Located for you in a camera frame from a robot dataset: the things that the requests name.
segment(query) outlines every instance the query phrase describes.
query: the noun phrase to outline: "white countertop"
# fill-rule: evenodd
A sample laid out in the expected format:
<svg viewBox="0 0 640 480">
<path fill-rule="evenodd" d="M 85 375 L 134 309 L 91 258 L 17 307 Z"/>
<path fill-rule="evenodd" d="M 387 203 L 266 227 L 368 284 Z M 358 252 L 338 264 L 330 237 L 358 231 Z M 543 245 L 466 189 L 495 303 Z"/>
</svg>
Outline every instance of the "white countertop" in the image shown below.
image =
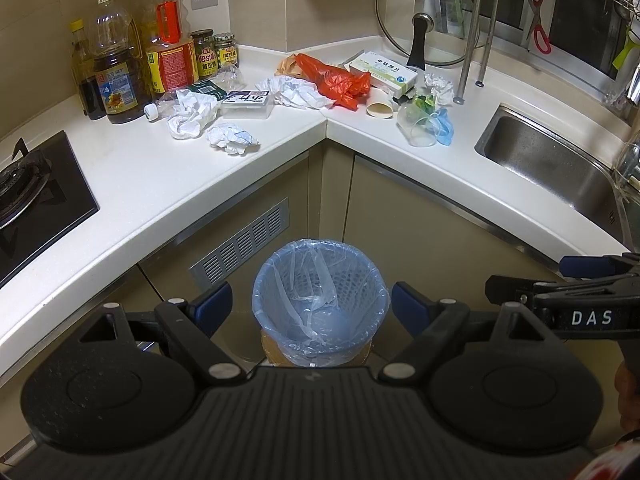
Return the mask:
<svg viewBox="0 0 640 480">
<path fill-rule="evenodd" d="M 337 62 L 376 42 L 382 46 L 380 40 L 357 40 L 315 49 L 314 55 Z M 251 85 L 273 73 L 282 57 L 261 49 L 242 53 L 242 70 Z M 412 148 L 395 120 L 371 118 L 362 105 L 357 112 L 276 107 L 268 120 L 236 121 L 260 140 L 259 149 L 245 156 L 226 155 L 202 137 L 173 140 L 165 121 L 89 121 L 76 97 L 47 110 L 0 142 L 0 164 L 7 163 L 19 137 L 31 148 L 64 129 L 100 211 L 0 288 L 0 375 L 129 267 L 325 137 L 436 190 L 555 261 L 565 254 L 625 251 L 560 199 L 474 149 L 500 104 L 608 164 L 620 148 L 617 138 L 559 101 L 494 70 L 487 71 L 485 88 L 480 89 L 472 83 L 477 68 L 473 66 L 469 77 L 465 105 L 450 110 L 455 134 L 449 147 Z M 442 73 L 456 82 L 459 70 Z"/>
</svg>

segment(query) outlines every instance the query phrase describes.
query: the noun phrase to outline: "cabinet door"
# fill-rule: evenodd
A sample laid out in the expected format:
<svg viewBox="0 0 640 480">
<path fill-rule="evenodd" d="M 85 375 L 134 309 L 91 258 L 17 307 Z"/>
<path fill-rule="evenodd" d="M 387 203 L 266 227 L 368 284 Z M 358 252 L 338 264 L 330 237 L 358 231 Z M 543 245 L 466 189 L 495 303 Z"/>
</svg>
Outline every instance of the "cabinet door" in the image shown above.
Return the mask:
<svg viewBox="0 0 640 480">
<path fill-rule="evenodd" d="M 471 309 L 493 310 L 484 296 L 491 274 L 540 281 L 559 278 L 485 229 L 359 157 L 353 170 L 344 241 L 362 250 L 387 286 L 404 281 L 432 300 L 456 298 Z M 411 341 L 389 311 L 373 350 L 392 358 Z M 622 360 L 612 341 L 571 341 L 569 347 L 598 378 L 605 405 L 590 441 L 599 448 L 620 435 L 615 371 Z"/>
<path fill-rule="evenodd" d="M 203 292 L 190 267 L 221 244 L 287 199 L 289 225 L 226 277 L 233 289 L 232 313 L 212 340 L 239 365 L 251 368 L 264 358 L 260 327 L 251 308 L 258 270 L 276 250 L 307 236 L 308 164 L 305 158 L 276 176 L 232 208 L 180 243 L 169 243 L 140 263 L 149 281 L 164 298 L 193 300 Z"/>
<path fill-rule="evenodd" d="M 27 423 L 20 410 L 20 391 L 31 373 L 44 361 L 93 311 L 93 307 L 116 301 L 130 312 L 153 310 L 161 301 L 138 267 L 129 269 L 103 293 L 89 301 L 89 311 L 60 336 L 35 355 L 24 367 L 0 388 L 0 457 L 10 456 L 10 452 L 22 439 L 28 436 Z"/>
</svg>

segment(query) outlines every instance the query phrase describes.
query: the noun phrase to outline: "scissors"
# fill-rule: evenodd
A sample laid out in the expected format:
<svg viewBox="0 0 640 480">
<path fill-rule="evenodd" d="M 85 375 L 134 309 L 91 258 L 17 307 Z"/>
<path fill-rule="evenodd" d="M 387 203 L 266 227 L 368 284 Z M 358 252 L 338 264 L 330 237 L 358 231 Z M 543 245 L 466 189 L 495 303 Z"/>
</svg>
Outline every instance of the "scissors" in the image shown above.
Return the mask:
<svg viewBox="0 0 640 480">
<path fill-rule="evenodd" d="M 536 43 L 536 47 L 542 54 L 551 54 L 551 43 L 546 35 L 545 29 L 540 24 L 540 6 L 543 0 L 527 0 L 533 11 L 533 20 L 531 22 L 531 28 L 527 34 L 527 43 L 533 34 L 533 41 Z"/>
</svg>

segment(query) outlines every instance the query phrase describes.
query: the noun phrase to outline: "metal pole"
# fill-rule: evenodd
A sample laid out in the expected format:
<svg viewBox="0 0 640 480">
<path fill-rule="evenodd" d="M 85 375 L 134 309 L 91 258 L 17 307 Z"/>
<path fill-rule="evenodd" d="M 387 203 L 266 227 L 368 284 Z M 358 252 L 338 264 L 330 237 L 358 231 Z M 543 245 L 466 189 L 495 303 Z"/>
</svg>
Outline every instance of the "metal pole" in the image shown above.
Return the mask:
<svg viewBox="0 0 640 480">
<path fill-rule="evenodd" d="M 471 15 L 471 27 L 469 27 L 469 37 L 466 39 L 465 60 L 462 64 L 462 74 L 460 74 L 460 82 L 458 83 L 458 90 L 456 96 L 453 98 L 453 102 L 456 104 L 464 104 L 466 78 L 469 76 L 469 69 L 471 68 L 471 58 L 474 55 L 474 48 L 476 47 L 476 34 L 478 33 L 478 21 L 480 18 L 480 0 L 474 0 L 474 10 Z"/>
<path fill-rule="evenodd" d="M 480 88 L 484 87 L 484 73 L 486 72 L 486 66 L 489 63 L 489 54 L 491 53 L 491 46 L 494 42 L 495 32 L 495 19 L 498 15 L 498 0 L 494 0 L 494 7 L 491 10 L 491 21 L 489 22 L 489 34 L 486 37 L 486 43 L 484 44 L 484 52 L 482 53 L 482 63 L 480 64 L 480 74 L 478 75 L 478 81 L 476 86 Z"/>
</svg>

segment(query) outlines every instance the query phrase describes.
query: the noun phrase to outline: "stainless steel sink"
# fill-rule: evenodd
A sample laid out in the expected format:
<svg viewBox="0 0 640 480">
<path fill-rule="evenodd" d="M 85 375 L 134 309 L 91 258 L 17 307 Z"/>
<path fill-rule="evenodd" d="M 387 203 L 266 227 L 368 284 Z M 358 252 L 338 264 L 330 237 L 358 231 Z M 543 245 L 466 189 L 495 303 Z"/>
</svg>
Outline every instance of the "stainless steel sink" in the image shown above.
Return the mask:
<svg viewBox="0 0 640 480">
<path fill-rule="evenodd" d="M 476 152 L 544 187 L 633 248 L 623 201 L 609 170 L 577 146 L 501 106 L 478 140 Z"/>
</svg>

